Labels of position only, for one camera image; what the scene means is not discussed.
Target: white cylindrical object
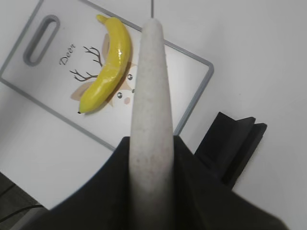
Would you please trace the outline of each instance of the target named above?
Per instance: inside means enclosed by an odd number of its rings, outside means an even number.
[[[174,144],[161,24],[142,29],[130,139],[131,229],[173,227]]]

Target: cutting board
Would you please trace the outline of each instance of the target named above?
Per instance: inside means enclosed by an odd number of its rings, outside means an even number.
[[[95,81],[107,57],[108,34],[97,14],[116,16],[125,23],[133,55],[108,101],[94,113],[78,114],[82,93]],[[0,81],[113,150],[130,135],[140,40],[138,26],[103,8],[81,0],[41,0],[2,68]],[[174,134],[178,135],[213,66],[168,41],[165,44]]]

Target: deer eye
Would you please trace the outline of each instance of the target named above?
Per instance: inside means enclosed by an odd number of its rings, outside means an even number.
[[[123,94],[122,94],[121,92],[118,92],[118,93],[117,93],[117,97],[118,97],[118,98],[122,98],[122,97],[123,97]]]

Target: banana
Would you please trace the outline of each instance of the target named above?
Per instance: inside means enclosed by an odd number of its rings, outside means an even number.
[[[97,20],[106,26],[110,49],[96,81],[80,99],[79,113],[97,109],[108,98],[124,75],[131,54],[130,36],[124,24],[118,18],[102,15],[97,15]]]

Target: black plastic stand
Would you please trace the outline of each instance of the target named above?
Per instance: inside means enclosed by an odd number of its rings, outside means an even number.
[[[222,183],[230,188],[245,168],[262,139],[266,124],[255,118],[233,120],[219,112],[202,140],[195,156]]]

